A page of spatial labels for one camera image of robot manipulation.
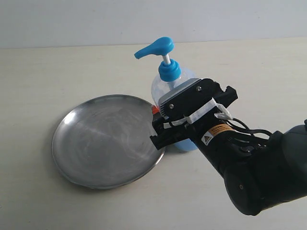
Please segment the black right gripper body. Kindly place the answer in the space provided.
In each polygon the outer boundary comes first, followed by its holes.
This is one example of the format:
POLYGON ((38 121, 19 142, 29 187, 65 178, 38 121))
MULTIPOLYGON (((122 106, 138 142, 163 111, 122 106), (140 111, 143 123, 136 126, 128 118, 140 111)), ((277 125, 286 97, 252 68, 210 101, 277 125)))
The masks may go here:
POLYGON ((215 168, 226 168, 238 161, 238 148, 232 143, 236 132, 218 118, 237 99, 236 90, 228 86, 223 93, 211 98, 192 113, 184 115, 186 122, 151 136, 159 150, 170 144, 190 139, 215 168))

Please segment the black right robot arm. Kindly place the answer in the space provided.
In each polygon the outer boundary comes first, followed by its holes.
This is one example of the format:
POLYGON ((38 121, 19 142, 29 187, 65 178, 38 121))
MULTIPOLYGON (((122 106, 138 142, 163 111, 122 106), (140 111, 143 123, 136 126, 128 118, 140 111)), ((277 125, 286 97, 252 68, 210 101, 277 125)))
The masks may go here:
POLYGON ((153 108, 151 141, 161 149, 189 139, 224 180, 234 206, 255 216, 278 204, 307 194, 307 126, 282 133, 256 136, 246 125, 230 125, 223 117, 237 99, 232 87, 222 90, 197 85, 166 105, 167 113, 153 108))

